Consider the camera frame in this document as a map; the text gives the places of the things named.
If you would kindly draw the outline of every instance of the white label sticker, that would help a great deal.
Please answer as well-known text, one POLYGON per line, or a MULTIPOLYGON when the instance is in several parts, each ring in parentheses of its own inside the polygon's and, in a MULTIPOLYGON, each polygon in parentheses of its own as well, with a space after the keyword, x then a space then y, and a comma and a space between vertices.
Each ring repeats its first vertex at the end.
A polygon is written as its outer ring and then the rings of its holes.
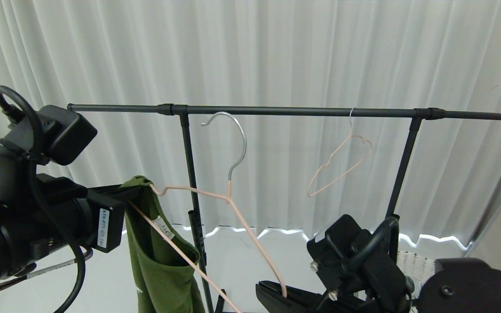
POLYGON ((100 209, 100 222, 98 223, 98 246, 107 248, 107 226, 109 224, 110 212, 100 209))
POLYGON ((175 234, 169 230, 169 227, 165 223, 164 219, 161 218, 161 216, 158 216, 155 220, 152 221, 156 226, 158 226, 162 232, 171 240, 173 237, 175 237, 175 234))

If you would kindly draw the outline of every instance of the clothing tag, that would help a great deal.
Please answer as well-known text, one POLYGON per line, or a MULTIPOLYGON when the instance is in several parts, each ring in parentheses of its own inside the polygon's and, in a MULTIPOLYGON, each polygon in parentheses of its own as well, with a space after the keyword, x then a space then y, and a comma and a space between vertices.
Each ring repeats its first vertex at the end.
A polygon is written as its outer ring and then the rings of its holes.
POLYGON ((155 220, 152 221, 156 226, 158 226, 161 231, 171 240, 175 237, 175 234, 169 230, 169 227, 165 223, 164 219, 161 216, 158 216, 155 220))

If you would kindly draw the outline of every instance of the wire hanger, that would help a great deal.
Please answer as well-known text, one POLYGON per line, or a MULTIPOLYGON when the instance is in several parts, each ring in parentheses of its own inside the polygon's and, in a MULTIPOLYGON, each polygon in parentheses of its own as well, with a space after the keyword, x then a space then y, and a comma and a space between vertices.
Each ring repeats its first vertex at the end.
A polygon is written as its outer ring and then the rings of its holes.
POLYGON ((332 186, 332 184, 334 184, 336 181, 340 180, 341 178, 343 178, 344 176, 346 176, 350 171, 352 171, 354 168, 356 168, 361 162, 364 161, 364 159, 366 159, 368 157, 368 155, 370 155, 370 153, 372 153, 372 142, 370 142, 370 140, 368 139, 365 139, 363 138, 362 136, 358 136, 358 135, 353 135, 353 122, 351 121, 351 115, 353 113, 353 109, 351 109, 351 112, 349 113, 349 125, 350 125, 350 129, 349 129, 349 135, 348 137, 344 140, 344 142, 342 142, 340 144, 339 147, 336 148, 336 150, 334 152, 332 152, 332 154, 330 155, 330 158, 328 158, 328 162, 322 166, 320 166, 320 168, 318 168, 318 170, 316 171, 316 173, 314 173, 314 176, 312 176, 312 179, 311 179, 311 182, 308 184, 308 188, 307 188, 307 196, 315 196, 316 194, 318 194, 318 192, 321 192, 322 190, 325 190, 326 188, 328 188, 329 186, 332 186), (325 168, 326 166, 328 166, 328 164, 330 164, 330 162, 332 162, 332 158, 334 157, 334 155, 341 149, 341 147, 343 147, 351 138, 353 137, 356 137, 356 138, 360 138, 362 143, 368 143, 370 145, 370 150, 368 151, 368 153, 362 157, 358 162, 355 163, 354 166, 350 167, 350 169, 346 170, 346 172, 344 172, 343 174, 341 174, 338 178, 336 178, 335 180, 333 180, 331 183, 329 183, 328 185, 320 188, 319 190, 316 190, 315 192, 313 192, 311 194, 311 187, 312 187, 312 183, 314 183, 314 180, 316 179, 316 176, 318 176, 318 173, 320 173, 320 170, 322 170, 323 168, 325 168))
MULTIPOLYGON (((201 126, 207 126, 207 125, 209 125, 211 123, 211 121, 213 121, 215 119, 215 117, 217 117, 218 115, 225 115, 225 116, 231 118, 237 124, 237 126, 239 127, 239 131, 241 133, 241 136, 243 137, 243 153, 241 154, 241 157, 239 158, 239 160, 237 162, 235 162, 235 164, 233 164, 233 166, 231 166, 231 168, 229 169, 227 195, 223 196, 221 194, 214 194, 214 193, 210 193, 210 192, 205 192, 203 190, 198 190, 196 188, 192 188, 192 187, 189 187, 189 186, 165 186, 164 190, 162 190, 162 191, 157 190, 157 188, 153 184, 151 184, 150 187, 152 188, 152 190, 155 192, 155 194, 157 196, 163 196, 163 195, 165 195, 168 190, 189 190, 191 192, 195 192, 195 193, 198 193, 198 194, 203 194, 205 196, 210 196, 212 198, 225 200, 225 202, 227 204, 229 204, 231 206, 231 208, 233 208, 233 211, 235 212, 235 215, 237 216, 237 218, 239 219, 239 221, 243 224, 245 230, 247 231, 248 236, 254 242, 254 244, 258 248, 258 251, 260 251, 260 253, 264 257, 264 259, 266 260, 266 262, 268 263, 268 265, 270 265, 270 268, 272 269, 272 271, 276 275, 276 278, 280 282, 280 286, 282 288, 282 296, 283 297, 287 297, 287 287, 286 287, 286 284, 284 282, 284 279, 282 278, 282 276, 281 276, 280 272, 278 271, 276 265, 270 259, 270 256, 268 255, 268 253, 266 252, 266 250, 262 247, 262 245, 256 239, 256 236, 253 234, 250 226, 248 226, 245 218, 243 217, 243 215, 241 214, 241 212, 237 208, 237 205, 235 205, 235 202, 231 199, 231 174, 233 173, 233 169, 235 169, 235 167, 237 167, 243 161, 243 159, 245 157, 245 154, 247 153, 247 137, 245 136, 245 133, 243 131, 243 127, 241 127, 241 124, 239 123, 239 121, 237 119, 235 119, 235 117, 233 115, 231 115, 230 113, 227 113, 227 112, 217 112, 206 123, 202 123, 201 126)), ((135 206, 133 206, 133 207, 137 210, 137 212, 139 212, 143 216, 143 218, 147 222, 149 222, 151 224, 151 226, 155 230, 157 230, 157 232, 162 236, 162 238, 164 240, 166 240, 167 243, 169 245, 171 245, 171 247, 173 247, 173 249, 175 249, 175 251, 177 251, 177 253, 179 253, 181 255, 181 257, 183 257, 185 259, 185 261, 187 261, 187 263, 189 263, 189 265, 191 267, 193 267, 193 269, 195 269, 195 271, 197 273, 199 273, 199 275, 201 275, 207 282, 209 282, 212 285, 212 287, 214 287, 214 289, 216 289, 216 291, 219 293, 219 295, 221 297, 223 297, 223 299, 225 299, 225 301, 227 301, 227 303, 229 303, 233 307, 233 309, 235 311, 237 311, 237 313, 240 313, 240 310, 237 309, 237 307, 228 299, 228 297, 225 295, 225 293, 223 293, 211 281, 211 279, 209 279, 200 269, 197 270, 197 266, 195 264, 193 264, 189 260, 189 258, 185 254, 183 254, 183 252, 181 252, 181 250, 179 250, 179 248, 177 248, 177 246, 175 246, 175 244, 171 240, 169 240, 169 238, 167 238, 167 236, 165 234, 163 234, 163 232, 161 232, 161 230, 159 229, 159 227, 155 226, 151 222, 151 220, 147 216, 145 216, 140 210, 138 210, 135 206)))

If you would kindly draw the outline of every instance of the green fabric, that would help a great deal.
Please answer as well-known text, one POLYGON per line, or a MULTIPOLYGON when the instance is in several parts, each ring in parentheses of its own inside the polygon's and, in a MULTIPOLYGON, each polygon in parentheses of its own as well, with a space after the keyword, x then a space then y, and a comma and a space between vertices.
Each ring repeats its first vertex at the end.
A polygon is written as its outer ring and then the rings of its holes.
MULTIPOLYGON (((144 176, 135 176, 121 187, 142 186, 133 203, 151 220, 161 216, 175 234, 173 243, 198 263, 195 247, 181 238, 166 220, 151 183, 144 176)), ((205 313, 193 268, 130 206, 126 220, 139 313, 205 313)))

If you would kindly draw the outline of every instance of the silver screw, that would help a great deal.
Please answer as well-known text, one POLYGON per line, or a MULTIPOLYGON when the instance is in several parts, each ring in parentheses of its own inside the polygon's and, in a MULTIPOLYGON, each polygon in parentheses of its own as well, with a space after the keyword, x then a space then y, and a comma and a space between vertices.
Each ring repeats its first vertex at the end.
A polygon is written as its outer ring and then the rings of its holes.
POLYGON ((311 263, 311 270, 313 272, 315 272, 315 273, 318 272, 318 262, 312 261, 312 263, 311 263))
POLYGON ((337 301, 337 290, 332 290, 328 293, 328 297, 332 301, 337 301))

